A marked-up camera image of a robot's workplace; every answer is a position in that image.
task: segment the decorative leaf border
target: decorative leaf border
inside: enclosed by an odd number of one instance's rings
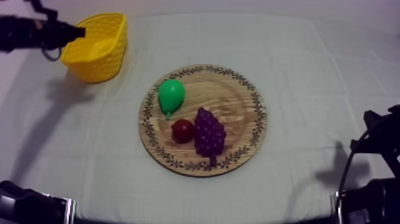
[[[229,169],[229,166],[231,163],[237,162],[243,155],[247,155],[250,151],[250,147],[254,147],[257,144],[260,143],[260,137],[265,129],[265,118],[267,117],[266,113],[264,112],[265,107],[263,106],[261,102],[261,96],[258,94],[257,91],[255,91],[255,86],[250,83],[246,78],[244,78],[241,74],[231,70],[231,69],[226,69],[224,67],[218,67],[218,66],[195,66],[192,67],[191,69],[183,69],[180,70],[176,73],[171,73],[169,75],[169,79],[177,79],[177,78],[182,78],[183,76],[188,76],[192,75],[195,73],[199,73],[202,71],[211,71],[216,74],[222,74],[223,76],[231,76],[232,79],[237,80],[239,84],[242,86],[247,87],[247,90],[252,91],[251,92],[251,100],[254,104],[254,112],[257,114],[257,118],[254,120],[255,127],[252,130],[252,138],[249,141],[249,146],[244,145],[240,147],[238,150],[236,150],[233,153],[230,153],[229,155],[225,156],[225,158],[218,162],[215,167],[212,167],[207,163],[206,161],[201,161],[198,163],[193,163],[193,162],[188,162],[184,163],[176,158],[174,158],[174,155],[171,153],[168,153],[164,147],[159,146],[158,139],[155,136],[155,130],[153,125],[150,123],[150,118],[152,117],[151,110],[154,107],[154,97],[155,93],[158,92],[158,89],[160,88],[160,85],[162,82],[154,85],[153,91],[151,91],[145,98],[145,106],[143,110],[143,121],[142,125],[145,128],[145,133],[147,137],[149,138],[149,144],[152,147],[155,147],[155,152],[157,153],[158,156],[163,158],[165,162],[170,166],[170,167],[175,167],[175,168],[182,168],[185,170],[190,170],[190,171],[195,171],[195,170],[203,170],[203,171],[211,171],[212,169]]]

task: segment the table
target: table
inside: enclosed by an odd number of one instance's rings
[[[399,103],[400,41],[348,24],[256,14],[129,19],[120,74],[84,85],[40,51],[0,108],[0,179],[78,201],[77,214],[126,223],[276,223],[329,215],[367,109]],[[216,64],[246,76],[267,136],[239,169],[208,179],[163,168],[138,134],[139,106],[164,74]],[[357,155],[347,187],[390,176]]]

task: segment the round wooden plate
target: round wooden plate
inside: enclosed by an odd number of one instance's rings
[[[180,80],[186,91],[185,101],[169,121],[158,104],[158,88],[168,79]],[[210,110],[227,133],[216,167],[209,165],[209,158],[197,155],[193,141],[177,144],[171,137],[171,125],[178,119],[194,122],[199,107]],[[231,69],[207,64],[183,67],[162,77],[147,93],[139,113],[140,138],[150,155],[164,167],[188,176],[215,176],[241,166],[261,146],[266,125],[267,111],[254,85]]]

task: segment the toy pear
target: toy pear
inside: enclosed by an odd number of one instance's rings
[[[176,79],[164,81],[158,89],[158,102],[167,120],[183,103],[185,98],[185,88]]]

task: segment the yellow basket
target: yellow basket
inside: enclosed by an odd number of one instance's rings
[[[86,82],[103,82],[114,77],[121,67],[127,42],[125,15],[98,14],[77,26],[86,28],[86,36],[66,46],[62,63]]]

